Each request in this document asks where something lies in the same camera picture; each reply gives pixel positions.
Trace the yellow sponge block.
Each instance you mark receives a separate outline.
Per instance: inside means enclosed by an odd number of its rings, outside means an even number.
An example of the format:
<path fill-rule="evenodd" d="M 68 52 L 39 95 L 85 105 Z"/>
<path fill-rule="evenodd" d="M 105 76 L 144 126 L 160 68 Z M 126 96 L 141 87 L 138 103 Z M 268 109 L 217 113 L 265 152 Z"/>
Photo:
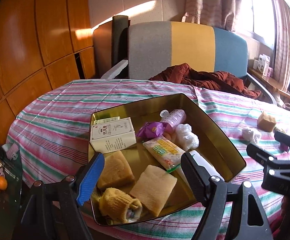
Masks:
<path fill-rule="evenodd" d="M 97 187 L 104 191 L 107 188 L 122 187 L 135 181 L 127 159 L 121 151 L 116 151 L 105 158 L 104 168 L 97 181 Z"/>

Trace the gold metal tin box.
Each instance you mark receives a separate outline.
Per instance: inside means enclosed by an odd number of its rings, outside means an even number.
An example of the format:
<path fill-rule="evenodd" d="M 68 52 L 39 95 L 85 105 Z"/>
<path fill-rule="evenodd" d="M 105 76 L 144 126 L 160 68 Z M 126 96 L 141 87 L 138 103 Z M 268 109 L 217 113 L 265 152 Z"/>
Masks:
<path fill-rule="evenodd" d="M 101 226 L 145 222 L 195 204 L 182 171 L 185 152 L 226 182 L 246 166 L 226 134 L 185 94 L 93 113 L 89 156 L 97 152 L 104 155 L 105 169 L 91 206 Z"/>

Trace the purple plastic cap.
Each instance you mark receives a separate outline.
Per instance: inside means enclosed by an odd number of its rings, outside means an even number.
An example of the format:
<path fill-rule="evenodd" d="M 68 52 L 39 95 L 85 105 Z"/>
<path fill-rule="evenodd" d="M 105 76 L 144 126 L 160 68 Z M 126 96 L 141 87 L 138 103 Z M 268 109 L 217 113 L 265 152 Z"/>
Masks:
<path fill-rule="evenodd" d="M 286 144 L 284 144 L 284 143 L 280 143 L 280 149 L 282 150 L 282 151 L 285 151 L 285 152 L 288 152 L 289 151 L 289 146 L 287 146 Z"/>

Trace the small green white box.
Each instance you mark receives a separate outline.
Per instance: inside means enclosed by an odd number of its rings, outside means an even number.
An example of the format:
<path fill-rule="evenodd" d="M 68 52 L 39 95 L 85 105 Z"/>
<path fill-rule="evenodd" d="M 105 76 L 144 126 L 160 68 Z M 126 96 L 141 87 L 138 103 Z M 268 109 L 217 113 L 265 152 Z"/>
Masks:
<path fill-rule="evenodd" d="M 114 116 L 114 117 L 109 117 L 109 118 L 104 118 L 104 119 L 98 119 L 93 121 L 93 125 L 99 125 L 99 124 L 104 124 L 107 122 L 113 122 L 113 121 L 118 121 L 120 120 L 119 116 Z"/>

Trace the white plastic bag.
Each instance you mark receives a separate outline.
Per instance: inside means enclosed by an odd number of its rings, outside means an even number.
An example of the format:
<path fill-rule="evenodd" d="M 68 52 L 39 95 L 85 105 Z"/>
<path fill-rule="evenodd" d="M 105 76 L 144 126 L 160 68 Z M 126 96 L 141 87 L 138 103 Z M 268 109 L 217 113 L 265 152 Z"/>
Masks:
<path fill-rule="evenodd" d="M 261 132 L 259 132 L 255 128 L 243 128 L 242 129 L 242 137 L 244 140 L 248 142 L 252 142 L 254 144 L 258 144 L 259 140 L 261 139 Z"/>
<path fill-rule="evenodd" d="M 195 150 L 199 147 L 199 138 L 192 132 L 191 125 L 179 124 L 175 129 L 175 133 L 179 145 L 184 151 Z"/>

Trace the patterned beige curtain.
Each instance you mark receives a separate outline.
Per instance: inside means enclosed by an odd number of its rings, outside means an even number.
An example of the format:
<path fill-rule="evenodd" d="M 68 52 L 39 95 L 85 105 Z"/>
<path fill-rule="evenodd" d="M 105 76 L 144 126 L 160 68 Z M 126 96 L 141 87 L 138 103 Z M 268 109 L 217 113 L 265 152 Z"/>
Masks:
<path fill-rule="evenodd" d="M 242 0 L 186 0 L 182 22 L 234 31 Z"/>

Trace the tan sponge block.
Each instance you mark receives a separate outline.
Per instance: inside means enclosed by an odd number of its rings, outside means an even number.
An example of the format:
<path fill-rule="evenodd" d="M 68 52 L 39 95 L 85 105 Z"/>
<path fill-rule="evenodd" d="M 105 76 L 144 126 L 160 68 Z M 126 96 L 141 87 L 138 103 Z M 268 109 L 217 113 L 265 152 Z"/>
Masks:
<path fill-rule="evenodd" d="M 154 217 L 158 217 L 177 181 L 165 170 L 148 165 L 129 194 L 137 198 Z"/>

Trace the yellow knitted sock roll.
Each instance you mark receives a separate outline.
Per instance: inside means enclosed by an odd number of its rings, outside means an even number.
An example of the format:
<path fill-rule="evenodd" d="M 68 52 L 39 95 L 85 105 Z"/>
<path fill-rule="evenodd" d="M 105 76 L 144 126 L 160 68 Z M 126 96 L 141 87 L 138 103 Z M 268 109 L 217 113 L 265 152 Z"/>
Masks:
<path fill-rule="evenodd" d="M 99 200 L 99 210 L 114 222 L 133 223 L 141 217 L 142 203 L 122 190 L 110 187 Z"/>

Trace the orange wooden wardrobe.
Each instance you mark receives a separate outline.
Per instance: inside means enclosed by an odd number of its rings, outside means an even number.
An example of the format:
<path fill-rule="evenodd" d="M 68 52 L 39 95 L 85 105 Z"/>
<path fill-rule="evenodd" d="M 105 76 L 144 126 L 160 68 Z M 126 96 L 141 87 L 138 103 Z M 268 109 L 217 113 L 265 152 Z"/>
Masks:
<path fill-rule="evenodd" d="M 33 100 L 95 76 L 88 0 L 0 0 L 0 145 Z"/>

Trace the pink hair roller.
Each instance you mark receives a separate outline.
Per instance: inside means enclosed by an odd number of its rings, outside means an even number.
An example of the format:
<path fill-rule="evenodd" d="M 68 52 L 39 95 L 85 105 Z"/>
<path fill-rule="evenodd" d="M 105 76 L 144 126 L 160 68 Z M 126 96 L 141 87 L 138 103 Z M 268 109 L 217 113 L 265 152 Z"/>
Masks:
<path fill-rule="evenodd" d="M 182 124 L 186 120 L 186 113 L 182 109 L 175 109 L 171 112 L 163 110 L 160 112 L 161 123 L 165 127 L 165 131 L 173 133 L 179 124 Z"/>

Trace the white foam block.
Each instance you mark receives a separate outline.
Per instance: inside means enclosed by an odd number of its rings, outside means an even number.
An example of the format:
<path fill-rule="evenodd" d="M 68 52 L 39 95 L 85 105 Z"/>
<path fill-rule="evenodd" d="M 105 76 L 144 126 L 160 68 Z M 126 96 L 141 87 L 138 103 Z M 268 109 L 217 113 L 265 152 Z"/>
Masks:
<path fill-rule="evenodd" d="M 200 155 L 199 152 L 197 152 L 196 150 L 191 150 L 189 153 L 193 157 L 193 159 L 195 160 L 197 165 L 204 167 L 210 176 L 218 176 L 222 181 L 224 181 L 224 178 L 217 172 L 217 170 L 202 155 Z M 176 169 L 176 172 L 182 178 L 182 180 L 189 186 L 189 183 L 185 177 L 185 174 L 184 174 L 181 166 Z"/>

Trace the small brown sponge block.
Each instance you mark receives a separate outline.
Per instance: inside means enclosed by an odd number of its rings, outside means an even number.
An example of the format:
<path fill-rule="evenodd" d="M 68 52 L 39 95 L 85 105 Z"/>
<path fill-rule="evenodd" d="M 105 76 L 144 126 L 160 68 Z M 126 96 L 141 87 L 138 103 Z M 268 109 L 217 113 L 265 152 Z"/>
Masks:
<path fill-rule="evenodd" d="M 276 119 L 266 113 L 262 112 L 257 120 L 257 127 L 265 132 L 272 132 L 276 126 Z"/>

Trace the beige medicine carton box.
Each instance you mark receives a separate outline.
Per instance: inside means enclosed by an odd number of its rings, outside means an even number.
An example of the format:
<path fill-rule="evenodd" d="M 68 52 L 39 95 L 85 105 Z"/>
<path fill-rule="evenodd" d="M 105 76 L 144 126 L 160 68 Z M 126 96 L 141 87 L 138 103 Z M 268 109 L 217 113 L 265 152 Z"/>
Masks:
<path fill-rule="evenodd" d="M 96 152 L 110 153 L 136 144 L 131 118 L 91 126 L 90 144 Z"/>

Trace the dark red jacket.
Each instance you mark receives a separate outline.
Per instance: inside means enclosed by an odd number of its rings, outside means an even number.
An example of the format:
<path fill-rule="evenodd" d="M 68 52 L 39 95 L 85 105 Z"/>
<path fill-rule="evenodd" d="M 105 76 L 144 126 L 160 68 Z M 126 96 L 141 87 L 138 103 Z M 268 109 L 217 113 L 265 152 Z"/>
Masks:
<path fill-rule="evenodd" d="M 151 77 L 150 81 L 193 85 L 198 88 L 241 95 L 252 99 L 257 99 L 261 96 L 261 91 L 249 90 L 242 79 L 229 72 L 198 72 L 187 63 L 168 67 L 161 73 Z"/>

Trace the striped pink green bedsheet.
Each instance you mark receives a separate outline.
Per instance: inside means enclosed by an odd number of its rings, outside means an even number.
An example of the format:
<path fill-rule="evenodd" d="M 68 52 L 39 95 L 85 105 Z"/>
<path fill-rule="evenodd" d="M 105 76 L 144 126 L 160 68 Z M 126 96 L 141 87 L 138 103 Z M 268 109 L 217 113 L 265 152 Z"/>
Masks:
<path fill-rule="evenodd" d="M 282 196 L 262 189 L 263 168 L 246 153 L 240 138 L 245 127 L 256 127 L 262 112 L 272 114 L 290 135 L 290 111 L 239 95 L 162 81 L 75 80 L 48 92 L 25 107 L 12 123 L 7 141 L 19 147 L 23 179 L 53 183 L 75 174 L 88 161 L 93 113 L 121 104 L 182 93 L 199 105 L 223 130 L 246 161 L 235 178 L 253 184 L 269 221 L 281 211 Z"/>

